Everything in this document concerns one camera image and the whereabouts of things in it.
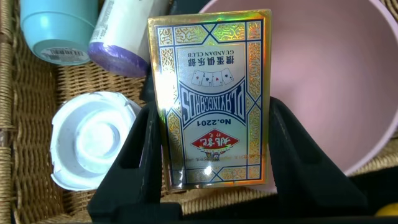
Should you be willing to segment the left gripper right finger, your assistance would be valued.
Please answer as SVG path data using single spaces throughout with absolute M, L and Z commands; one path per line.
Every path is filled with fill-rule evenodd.
M 279 211 L 286 217 L 362 215 L 367 212 L 366 196 L 277 98 L 270 99 L 269 154 Z

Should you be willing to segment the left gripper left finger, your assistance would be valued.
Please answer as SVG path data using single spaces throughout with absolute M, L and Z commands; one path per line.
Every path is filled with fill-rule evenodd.
M 146 104 L 116 160 L 88 205 L 94 223 L 169 223 L 182 218 L 179 203 L 160 203 L 162 150 L 159 115 Z

